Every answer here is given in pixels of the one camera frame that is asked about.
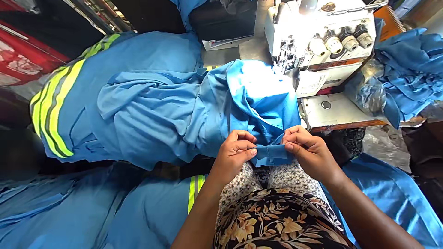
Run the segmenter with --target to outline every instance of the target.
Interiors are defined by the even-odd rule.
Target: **finger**
[[[301,134],[310,135],[309,131],[307,131],[307,130],[306,130],[303,126],[301,126],[301,125],[292,126],[291,128],[286,129],[286,131],[289,131],[289,132],[290,132],[290,133],[289,133],[290,135],[293,134],[293,133],[296,133],[296,132],[301,133]]]
[[[293,133],[301,133],[301,134],[306,134],[306,135],[311,135],[310,133],[309,133],[309,131],[307,131],[305,128],[303,128],[303,126],[301,126],[301,125],[296,125],[296,126],[293,126],[293,127],[291,127],[291,128],[289,128],[289,129],[286,129],[285,131],[284,131],[284,135],[283,135],[283,139],[282,139],[282,141],[281,141],[281,144],[286,144],[287,142],[291,142],[291,141],[289,141],[288,140],[288,137],[291,135],[291,134],[293,134]]]
[[[301,134],[301,133],[293,133],[291,135],[289,135],[288,137],[285,138],[286,143],[295,143],[298,145],[304,144],[308,147],[311,147],[312,145],[318,143],[318,138],[317,136],[313,136],[311,134],[306,135],[306,134]]]
[[[308,158],[312,155],[311,152],[305,150],[303,147],[295,143],[287,143],[285,144],[284,148],[294,154],[296,158]]]
[[[242,153],[238,153],[237,155],[232,156],[235,163],[244,164],[248,160],[251,160],[253,157],[257,155],[257,149],[250,149],[247,151],[243,151]]]
[[[239,152],[241,150],[248,150],[248,149],[252,149],[252,148],[257,147],[257,145],[249,142],[248,140],[240,140],[240,141],[231,142],[230,146],[236,152]]]
[[[242,130],[233,130],[231,134],[229,134],[229,136],[226,138],[226,141],[228,142],[235,142],[238,140],[248,140],[252,143],[255,143],[257,141],[257,138],[255,138],[251,133]]]

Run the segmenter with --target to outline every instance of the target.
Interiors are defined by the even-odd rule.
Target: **blue fabric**
[[[124,199],[104,249],[170,248],[188,215],[190,178],[145,179]]]
[[[385,64],[379,80],[387,94],[385,115],[398,128],[434,100],[443,100],[443,39],[425,28],[401,33],[375,46]]]
[[[59,158],[62,162],[121,159],[113,151],[105,149],[103,144],[107,144],[107,138],[96,137],[93,132],[96,124],[91,122],[95,116],[100,116],[98,93],[114,74],[147,69],[193,72],[202,66],[201,45],[194,34],[177,35],[155,31],[120,41],[118,38],[109,49],[86,59],[64,100],[58,118],[58,132],[74,155]],[[48,148],[44,139],[43,142],[45,148]],[[46,149],[46,153],[49,157],[57,158],[49,149]]]
[[[209,72],[132,70],[92,87],[88,78],[110,75],[103,61],[111,52],[116,56],[109,49],[85,63],[65,99],[59,121],[69,136],[62,137],[76,144],[67,161],[126,160],[151,170],[158,161],[215,157],[234,129],[251,132],[258,145],[279,144],[284,130],[301,122],[294,88],[263,62],[237,60]],[[78,98],[86,89],[84,106]]]
[[[346,175],[397,224],[426,248],[443,247],[443,225],[420,188],[406,173],[362,153],[343,167]],[[332,197],[323,188],[341,219],[346,235],[356,243]]]
[[[257,155],[251,159],[256,167],[261,165],[278,166],[291,163],[294,155],[284,149],[284,144],[257,146]]]
[[[95,248],[140,171],[114,165],[57,178],[0,183],[0,248]]]
[[[183,25],[185,26],[186,32],[192,30],[192,26],[189,23],[189,14],[191,11],[200,5],[204,4],[208,0],[170,0],[175,5],[177,5],[177,9],[180,12],[182,17]]]

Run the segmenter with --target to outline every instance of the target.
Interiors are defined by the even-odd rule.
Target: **blue cuff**
[[[257,155],[251,159],[256,167],[288,164],[294,159],[294,155],[284,149],[284,144],[258,146],[256,149]]]

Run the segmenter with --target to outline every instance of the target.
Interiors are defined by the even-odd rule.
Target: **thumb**
[[[306,158],[310,154],[309,151],[295,143],[286,143],[284,148],[294,154],[297,158]]]
[[[238,153],[237,155],[234,155],[232,157],[235,159],[236,162],[243,164],[248,160],[251,160],[253,157],[255,157],[255,155],[257,155],[257,149],[250,149]]]

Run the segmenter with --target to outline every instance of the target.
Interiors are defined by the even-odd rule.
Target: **hand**
[[[233,130],[226,141],[221,145],[214,165],[209,173],[207,182],[211,181],[223,188],[230,183],[245,162],[255,157],[257,141],[251,133],[242,130]]]
[[[300,166],[310,177],[328,184],[341,181],[343,176],[346,176],[335,162],[325,141],[311,135],[301,125],[284,131],[282,144],[287,151],[295,155]]]

